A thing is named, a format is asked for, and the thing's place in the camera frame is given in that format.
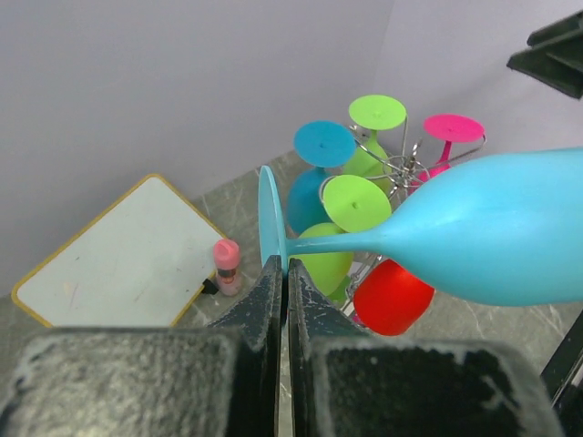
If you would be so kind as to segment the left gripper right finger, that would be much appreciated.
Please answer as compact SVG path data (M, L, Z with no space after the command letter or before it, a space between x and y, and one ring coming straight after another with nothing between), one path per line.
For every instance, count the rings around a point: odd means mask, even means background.
M385 338L288 270L293 432L297 436L559 436L539 375L484 340Z

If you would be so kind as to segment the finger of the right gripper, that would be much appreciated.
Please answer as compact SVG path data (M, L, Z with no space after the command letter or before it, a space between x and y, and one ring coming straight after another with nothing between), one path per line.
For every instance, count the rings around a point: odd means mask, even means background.
M527 49L509 57L506 66L571 98L582 98L582 12L539 28Z

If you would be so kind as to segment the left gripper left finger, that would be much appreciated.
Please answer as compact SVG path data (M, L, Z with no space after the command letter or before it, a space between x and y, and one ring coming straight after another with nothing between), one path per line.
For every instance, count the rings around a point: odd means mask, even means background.
M273 436L281 259L204 328L67 328L24 349L1 402L4 436Z

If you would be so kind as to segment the red wine glass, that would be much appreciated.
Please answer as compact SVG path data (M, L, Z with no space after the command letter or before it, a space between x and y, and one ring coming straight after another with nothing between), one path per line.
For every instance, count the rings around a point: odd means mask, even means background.
M353 305L366 328L384 336L398 336L425 313L434 295L433 287L387 259L358 286Z

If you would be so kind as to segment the pink wine glass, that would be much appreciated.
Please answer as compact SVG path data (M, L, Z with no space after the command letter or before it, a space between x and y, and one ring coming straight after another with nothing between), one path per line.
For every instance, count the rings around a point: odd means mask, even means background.
M471 117L457 114L436 114L424 121L424 132L430 137L442 140L444 147L441 157L429 167L419 164L416 155L423 140L420 138L412 147L412 169L419 167L413 174L413 178L407 189L408 194L413 194L418 187L428 179L434 178L447 171L451 163L475 153L486 144L486 130L484 126ZM454 144L469 144L480 141L477 147L468 149L465 153L451 157Z

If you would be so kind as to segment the green wine glass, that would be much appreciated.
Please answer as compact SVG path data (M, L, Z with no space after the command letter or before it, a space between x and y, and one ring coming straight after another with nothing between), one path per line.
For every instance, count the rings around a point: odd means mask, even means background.
M370 155L357 146L353 156L343 166L343 173L368 178L382 191L387 192L392 182L385 175L383 164L388 155L378 142L378 133L401 126L407 119L405 106L394 97L366 95L356 98L348 108L349 116L358 126L366 129L369 137L362 145Z
M341 175L327 182L322 191L328 222L307 228L300 237L309 239L361 232L384 223L392 214L388 197L372 181L355 175ZM331 296L347 278L353 264L352 252L299 254L316 288Z

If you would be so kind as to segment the blue wine glass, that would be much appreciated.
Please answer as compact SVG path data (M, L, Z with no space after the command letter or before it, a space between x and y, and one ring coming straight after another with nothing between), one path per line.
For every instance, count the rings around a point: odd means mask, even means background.
M299 235L313 225L329 222L319 198L319 189L329 177L327 169L347 163L355 153L356 142L344 126L317 120L300 127L293 138L295 152L311 168L292 183L287 197L286 219Z
M272 171L259 174L261 259L366 251L432 288L479 304L525 307L582 298L582 151L490 155L428 180L384 223L289 239Z

